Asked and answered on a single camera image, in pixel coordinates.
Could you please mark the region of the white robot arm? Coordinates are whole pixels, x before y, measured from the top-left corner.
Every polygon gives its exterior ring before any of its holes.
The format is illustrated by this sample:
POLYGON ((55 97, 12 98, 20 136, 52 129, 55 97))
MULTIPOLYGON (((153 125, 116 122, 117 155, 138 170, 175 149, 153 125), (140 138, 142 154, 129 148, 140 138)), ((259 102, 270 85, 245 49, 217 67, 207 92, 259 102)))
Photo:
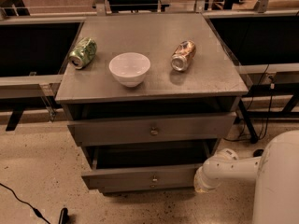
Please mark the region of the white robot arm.
POLYGON ((240 159, 225 148, 209 157, 193 179, 209 192, 226 179, 255 182, 252 224, 299 224, 299 131, 273 138, 259 157, 240 159))

